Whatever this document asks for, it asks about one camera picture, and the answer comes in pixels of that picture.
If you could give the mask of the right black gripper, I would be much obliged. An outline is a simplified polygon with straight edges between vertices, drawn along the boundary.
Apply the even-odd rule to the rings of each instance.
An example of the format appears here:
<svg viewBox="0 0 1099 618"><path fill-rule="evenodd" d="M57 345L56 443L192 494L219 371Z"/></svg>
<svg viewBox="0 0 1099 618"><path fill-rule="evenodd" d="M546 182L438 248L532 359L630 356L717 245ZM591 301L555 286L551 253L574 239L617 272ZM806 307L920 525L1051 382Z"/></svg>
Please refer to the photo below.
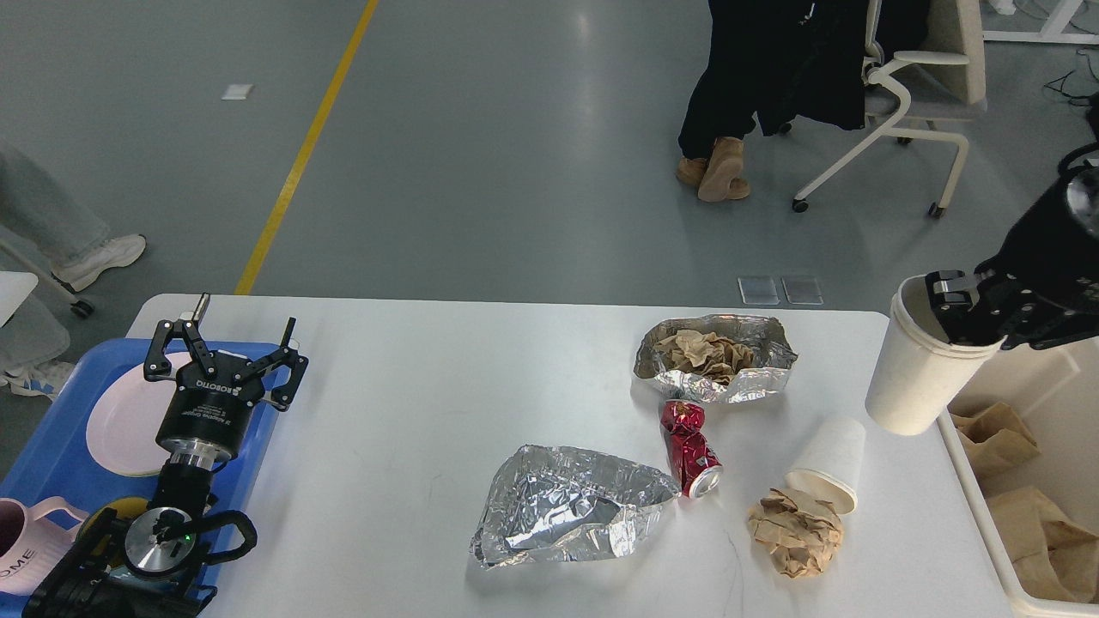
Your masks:
<svg viewBox="0 0 1099 618"><path fill-rule="evenodd" d="M1061 177L978 274L931 271L924 288L951 344L1061 347L1098 336L1096 174Z"/></svg>

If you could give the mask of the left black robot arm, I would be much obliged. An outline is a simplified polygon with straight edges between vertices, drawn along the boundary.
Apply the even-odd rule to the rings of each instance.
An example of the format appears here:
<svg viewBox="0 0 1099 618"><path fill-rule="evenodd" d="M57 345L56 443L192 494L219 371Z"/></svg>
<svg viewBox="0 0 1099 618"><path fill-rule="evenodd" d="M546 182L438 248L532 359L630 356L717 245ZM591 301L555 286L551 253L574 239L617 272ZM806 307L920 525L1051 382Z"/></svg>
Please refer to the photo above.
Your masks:
<svg viewBox="0 0 1099 618"><path fill-rule="evenodd" d="M24 617L197 617L217 597L203 572L258 545L231 486L217 494L217 474L243 457L262 408L295 402L309 360L295 344L295 318L259 357L210 347L199 329L208 304L203 294L193 312L158 322L138 367L143 384L170 390L167 402L142 402L154 434L123 439L125 449L165 455L149 499L130 516L104 505L77 528Z"/></svg>

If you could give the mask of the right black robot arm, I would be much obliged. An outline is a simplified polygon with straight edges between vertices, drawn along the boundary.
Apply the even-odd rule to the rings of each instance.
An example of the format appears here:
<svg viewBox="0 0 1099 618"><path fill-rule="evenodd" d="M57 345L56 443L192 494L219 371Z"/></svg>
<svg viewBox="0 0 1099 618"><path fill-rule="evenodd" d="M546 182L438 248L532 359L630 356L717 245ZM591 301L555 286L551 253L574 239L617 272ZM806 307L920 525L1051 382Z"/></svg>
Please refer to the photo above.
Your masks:
<svg viewBox="0 0 1099 618"><path fill-rule="evenodd" d="M965 347L1061 347L1098 332L1095 143L1061 158L1057 179L973 273L924 277L926 331Z"/></svg>

